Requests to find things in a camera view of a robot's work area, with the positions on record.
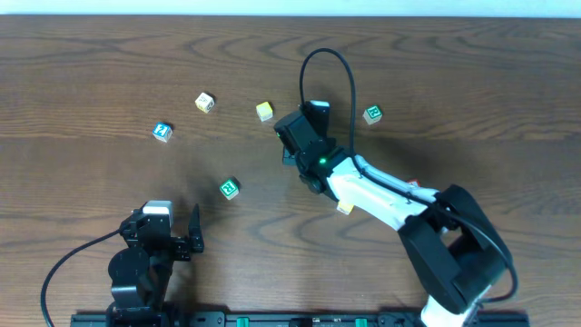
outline wooden table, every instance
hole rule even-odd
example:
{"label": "wooden table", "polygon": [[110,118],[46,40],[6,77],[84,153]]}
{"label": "wooden table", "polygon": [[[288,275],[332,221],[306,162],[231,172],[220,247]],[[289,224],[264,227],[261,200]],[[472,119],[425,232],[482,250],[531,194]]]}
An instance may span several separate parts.
{"label": "wooden table", "polygon": [[[579,324],[581,22],[528,19],[0,17],[0,325],[40,326],[42,281],[72,248],[150,199],[195,203],[206,252],[176,263],[168,300],[232,311],[376,311],[426,294],[397,234],[345,216],[281,165],[277,119],[297,109],[300,63],[348,58],[357,149],[401,179],[466,187],[511,249],[534,326]],[[313,59],[307,98],[330,101],[343,144],[349,85]],[[215,95],[204,114],[200,92]],[[261,123],[255,105],[270,101]],[[175,126],[169,143],[156,122]],[[219,192],[228,176],[242,189]],[[48,304],[58,326],[112,300],[121,237],[76,255]],[[509,286],[505,276],[494,288]]]}

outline white and black robotic arm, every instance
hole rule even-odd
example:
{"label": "white and black robotic arm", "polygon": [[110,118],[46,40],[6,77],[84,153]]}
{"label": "white and black robotic arm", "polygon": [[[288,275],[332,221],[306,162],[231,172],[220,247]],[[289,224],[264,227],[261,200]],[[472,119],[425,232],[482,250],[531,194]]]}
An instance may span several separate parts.
{"label": "white and black robotic arm", "polygon": [[[307,102],[274,126],[301,180],[338,208],[357,206],[397,231],[429,295],[423,324],[462,326],[512,265],[508,248],[463,188],[440,192],[412,185],[336,146],[327,137],[329,109],[324,102]],[[458,228],[462,235],[447,247],[441,234]]]}

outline table surface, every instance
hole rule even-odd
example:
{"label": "table surface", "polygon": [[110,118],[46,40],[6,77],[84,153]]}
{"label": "table surface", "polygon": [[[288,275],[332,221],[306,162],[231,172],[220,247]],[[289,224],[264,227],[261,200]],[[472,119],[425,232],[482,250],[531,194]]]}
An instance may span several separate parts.
{"label": "table surface", "polygon": [[[204,254],[176,263],[168,300],[231,311],[421,307],[398,235],[343,215],[281,165],[277,119],[297,109],[315,48],[341,51],[358,87],[356,145],[378,168],[467,188],[511,249],[535,326],[581,319],[581,22],[530,19],[201,16],[0,17],[0,325],[42,325],[39,293],[72,248],[150,199],[195,203]],[[306,73],[343,144],[349,84],[330,55]],[[215,95],[204,114],[200,92]],[[255,105],[270,101],[261,123]],[[367,126],[362,110],[383,119]],[[174,124],[169,143],[152,137]],[[229,176],[241,193],[227,201]],[[77,254],[48,304],[58,326],[112,300],[121,237]],[[507,276],[492,294],[509,286]]]}

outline green connector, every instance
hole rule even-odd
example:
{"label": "green connector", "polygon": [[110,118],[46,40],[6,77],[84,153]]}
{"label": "green connector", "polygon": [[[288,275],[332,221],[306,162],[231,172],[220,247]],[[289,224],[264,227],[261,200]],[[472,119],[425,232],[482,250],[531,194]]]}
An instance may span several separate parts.
{"label": "green connector", "polygon": [[236,327],[249,327],[250,325],[251,325],[251,320],[248,318],[238,318],[236,320]]}
{"label": "green connector", "polygon": [[367,319],[356,319],[355,327],[367,327]]}

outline white backdrop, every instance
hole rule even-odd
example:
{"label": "white backdrop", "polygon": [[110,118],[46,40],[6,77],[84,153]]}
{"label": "white backdrop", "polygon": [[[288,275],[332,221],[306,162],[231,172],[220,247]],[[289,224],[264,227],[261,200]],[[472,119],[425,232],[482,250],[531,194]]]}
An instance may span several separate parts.
{"label": "white backdrop", "polygon": [[581,17],[581,0],[0,0],[0,14]]}

